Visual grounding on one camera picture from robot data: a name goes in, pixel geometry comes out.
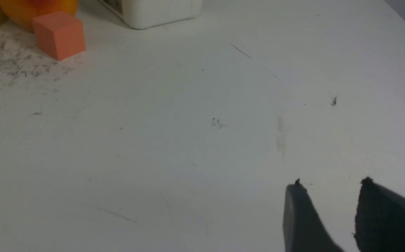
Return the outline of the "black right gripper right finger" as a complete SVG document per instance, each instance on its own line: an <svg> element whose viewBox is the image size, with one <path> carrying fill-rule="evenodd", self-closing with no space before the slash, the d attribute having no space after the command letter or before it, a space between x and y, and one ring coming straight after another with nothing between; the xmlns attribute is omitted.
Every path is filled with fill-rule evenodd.
<svg viewBox="0 0 405 252"><path fill-rule="evenodd" d="M353 236L361 252L405 252L405 197L363 179Z"/></svg>

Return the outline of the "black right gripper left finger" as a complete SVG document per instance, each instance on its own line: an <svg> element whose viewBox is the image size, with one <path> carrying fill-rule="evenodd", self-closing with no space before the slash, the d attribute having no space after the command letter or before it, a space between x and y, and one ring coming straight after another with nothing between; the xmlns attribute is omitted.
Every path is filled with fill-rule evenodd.
<svg viewBox="0 0 405 252"><path fill-rule="evenodd" d="M282 228L286 252L343 251L330 237L299 179L286 187Z"/></svg>

